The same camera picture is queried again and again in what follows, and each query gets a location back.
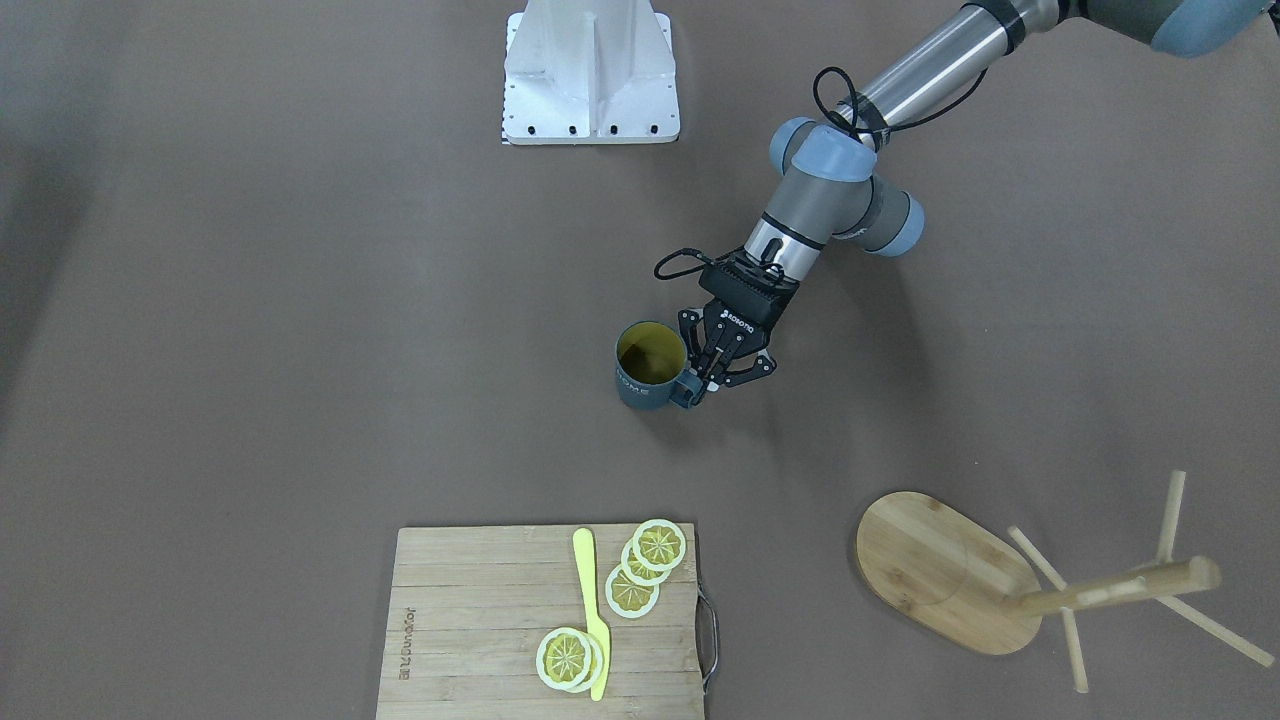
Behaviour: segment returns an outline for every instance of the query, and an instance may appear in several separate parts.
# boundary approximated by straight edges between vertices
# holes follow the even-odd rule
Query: white mounting plate
[[[507,50],[525,13],[507,19]],[[654,13],[667,50],[672,51],[671,18]],[[603,97],[598,127],[582,97],[557,92],[554,83],[507,74],[503,86],[502,142],[508,145],[636,145],[672,142],[680,137],[680,102],[675,73],[636,77]]]

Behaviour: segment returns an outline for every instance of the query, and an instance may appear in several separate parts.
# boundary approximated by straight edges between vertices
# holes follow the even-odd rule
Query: wooden cutting board
[[[585,629],[573,530],[595,533],[600,618],[613,637],[604,698],[538,679],[543,635]],[[703,720],[694,525],[685,560],[644,618],[620,618],[604,580],[635,524],[404,528],[399,532],[378,720]]]

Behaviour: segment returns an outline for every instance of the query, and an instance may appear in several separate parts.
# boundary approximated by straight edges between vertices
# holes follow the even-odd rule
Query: robotic arm
[[[699,268],[664,275],[663,265],[678,255],[695,256],[704,265],[698,284],[713,296],[678,315],[690,368],[677,379],[672,401],[689,409],[707,392],[774,372],[769,336],[832,238],[890,258],[915,245],[924,210],[876,174],[877,152],[893,132],[937,117],[919,119],[980,79],[1028,35],[1083,17],[1155,50],[1193,58],[1225,45],[1268,6],[1272,19],[1280,17],[1274,0],[975,0],[863,92],[850,83],[850,95],[827,111],[831,124],[809,118],[783,123],[769,143],[782,182],[746,242],[714,260],[685,249],[654,268],[659,279],[672,279]]]

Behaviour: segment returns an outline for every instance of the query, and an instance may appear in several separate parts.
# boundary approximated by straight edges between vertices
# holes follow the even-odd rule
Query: green plastic knife
[[[609,626],[600,619],[600,609],[595,597],[595,536],[588,528],[573,530],[573,560],[577,561],[577,582],[582,585],[582,605],[586,609],[586,633],[595,638],[604,650],[604,665],[600,676],[591,685],[591,700],[604,697],[604,683],[609,679]]]

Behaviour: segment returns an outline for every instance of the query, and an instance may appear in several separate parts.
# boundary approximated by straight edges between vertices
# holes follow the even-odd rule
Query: lime slice
[[[595,680],[600,678],[600,671],[604,670],[604,648],[600,647],[600,643],[589,633],[584,634],[586,634],[586,642],[591,647],[591,671],[586,674],[586,679],[584,679],[581,683],[564,691],[567,693],[580,693],[591,689],[591,685],[595,684]]]
[[[643,618],[653,610],[653,603],[658,602],[658,585],[635,584],[622,573],[622,565],[609,573],[604,588],[604,598],[609,601],[609,607],[622,618]]]
[[[591,644],[586,634],[573,628],[556,628],[538,646],[538,676],[547,687],[566,691],[576,687],[591,670]]]
[[[646,520],[631,536],[636,561],[655,573],[666,573],[685,559],[685,533],[671,520]]]
[[[653,587],[660,584],[671,577],[671,570],[658,573],[640,564],[640,559],[631,551],[631,541],[622,546],[622,573],[637,585]]]

